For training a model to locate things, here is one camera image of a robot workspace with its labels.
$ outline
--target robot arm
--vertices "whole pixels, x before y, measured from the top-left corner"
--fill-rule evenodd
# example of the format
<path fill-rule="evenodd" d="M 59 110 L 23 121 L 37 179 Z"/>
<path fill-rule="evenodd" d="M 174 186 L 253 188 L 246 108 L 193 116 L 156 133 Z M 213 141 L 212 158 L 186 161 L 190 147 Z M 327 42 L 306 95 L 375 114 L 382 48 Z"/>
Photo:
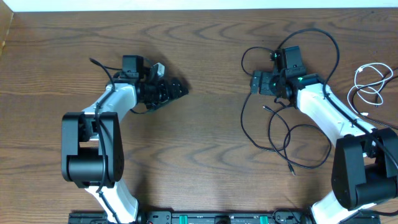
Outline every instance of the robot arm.
<path fill-rule="evenodd" d="M 272 54 L 273 72 L 254 71 L 251 92 L 276 96 L 290 101 L 316 122 L 335 146 L 331 184 L 333 191 L 312 206 L 316 223 L 339 223 L 359 209 L 369 208 L 396 198 L 397 174 L 392 161 L 375 142 L 344 117 L 323 94 L 323 80 L 317 74 L 307 75 L 299 47 L 278 49 Z M 350 111 L 326 86 L 331 100 L 348 116 L 372 133 L 391 150 L 395 160 L 398 137 L 391 129 L 377 130 Z M 376 158 L 364 165 L 363 157 Z"/>
<path fill-rule="evenodd" d="M 62 175 L 66 181 L 92 194 L 106 211 L 109 222 L 132 223 L 138 212 L 138 201 L 122 179 L 124 156 L 120 122 L 137 103 L 144 103 L 149 111 L 154 111 L 188 93 L 177 79 L 165 80 L 164 73 L 165 68 L 160 63 L 146 68 L 142 57 L 125 55 L 123 70 L 114 75 L 114 87 L 107 85 L 103 95 L 91 106 L 82 112 L 67 113 L 62 119 Z M 80 146 L 81 142 L 99 142 L 99 128 L 104 140 L 106 166 L 101 144 Z M 104 167 L 104 187 L 98 191 Z"/>

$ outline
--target white wall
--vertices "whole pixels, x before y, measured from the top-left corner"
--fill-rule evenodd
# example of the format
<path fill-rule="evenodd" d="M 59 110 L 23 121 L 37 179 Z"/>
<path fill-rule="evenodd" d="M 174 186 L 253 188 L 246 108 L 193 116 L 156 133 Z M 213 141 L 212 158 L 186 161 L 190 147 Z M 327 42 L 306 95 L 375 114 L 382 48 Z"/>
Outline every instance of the white wall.
<path fill-rule="evenodd" d="M 398 0 L 4 0 L 14 12 L 398 7 Z"/>

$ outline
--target wood grain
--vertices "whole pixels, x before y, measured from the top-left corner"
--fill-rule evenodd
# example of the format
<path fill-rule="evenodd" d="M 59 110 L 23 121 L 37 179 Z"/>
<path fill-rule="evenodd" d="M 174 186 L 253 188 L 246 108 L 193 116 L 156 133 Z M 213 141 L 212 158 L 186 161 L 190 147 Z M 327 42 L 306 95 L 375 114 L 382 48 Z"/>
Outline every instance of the wood grain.
<path fill-rule="evenodd" d="M 88 58 L 120 67 L 124 54 L 162 62 L 190 85 L 188 96 L 154 114 L 128 114 L 121 125 L 124 178 L 141 205 L 264 211 L 320 200 L 331 190 L 334 150 L 321 168 L 296 168 L 293 177 L 278 155 L 255 148 L 239 123 L 250 81 L 240 68 L 242 53 L 255 45 L 275 48 L 291 32 L 308 27 L 327 30 L 340 45 L 330 85 L 341 99 L 358 66 L 374 61 L 398 66 L 397 9 L 16 14 L 0 59 L 0 223 L 66 223 L 72 210 L 101 210 L 61 176 L 61 118 L 87 107 L 104 90 L 106 75 Z M 302 34 L 287 45 L 297 44 L 308 69 L 326 76 L 335 61 L 331 42 Z M 248 54 L 244 65 L 272 66 L 260 50 Z M 397 125 L 397 86 L 391 82 L 386 88 L 382 107 L 360 107 Z M 244 117 L 249 134 L 265 146 L 270 114 L 261 107 L 277 108 L 272 100 L 253 96 Z M 313 124 L 297 110 L 281 115 L 291 126 Z M 272 137 L 278 145 L 285 132 L 276 119 Z M 319 133 L 298 129 L 289 156 L 316 164 L 326 149 Z M 397 207 L 391 200 L 377 209 Z"/>

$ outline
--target black bracket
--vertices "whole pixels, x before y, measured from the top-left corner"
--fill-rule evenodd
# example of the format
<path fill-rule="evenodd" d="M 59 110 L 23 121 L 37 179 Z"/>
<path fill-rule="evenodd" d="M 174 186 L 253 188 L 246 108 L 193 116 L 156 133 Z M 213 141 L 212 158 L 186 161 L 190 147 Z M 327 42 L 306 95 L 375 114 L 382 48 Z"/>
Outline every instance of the black bracket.
<path fill-rule="evenodd" d="M 372 133 L 388 149 L 398 146 L 397 134 L 387 128 Z M 365 165 L 363 153 L 375 157 Z M 398 150 L 390 153 L 398 159 Z M 381 149 L 366 136 L 346 136 L 336 142 L 331 186 L 341 206 L 354 210 L 369 203 L 381 203 L 398 195 L 397 170 Z"/>
<path fill-rule="evenodd" d="M 70 213 L 68 224 L 108 224 L 106 212 L 103 213 Z"/>
<path fill-rule="evenodd" d="M 271 59 L 274 60 L 272 72 L 253 72 L 250 83 L 252 94 L 259 92 L 261 95 L 283 98 L 290 101 L 289 105 L 297 107 L 299 90 L 307 85 L 323 83 L 318 74 L 307 75 L 298 46 L 277 49 Z"/>
<path fill-rule="evenodd" d="M 113 187 L 123 174 L 124 156 L 118 114 L 101 113 L 99 122 L 101 127 L 95 125 L 94 115 L 84 112 L 66 113 L 62 118 L 62 175 L 79 188 L 99 185 L 102 179 L 101 144 L 98 147 L 80 146 L 81 142 L 87 142 L 90 136 L 97 134 L 98 128 L 103 131 L 108 164 L 104 185 Z"/>
<path fill-rule="evenodd" d="M 167 79 L 163 65 L 157 63 L 145 67 L 144 59 L 139 55 L 123 55 L 122 71 L 114 74 L 113 78 L 115 83 L 134 85 L 137 102 L 145 104 L 147 112 L 155 111 L 189 93 L 188 88 L 177 78 Z"/>

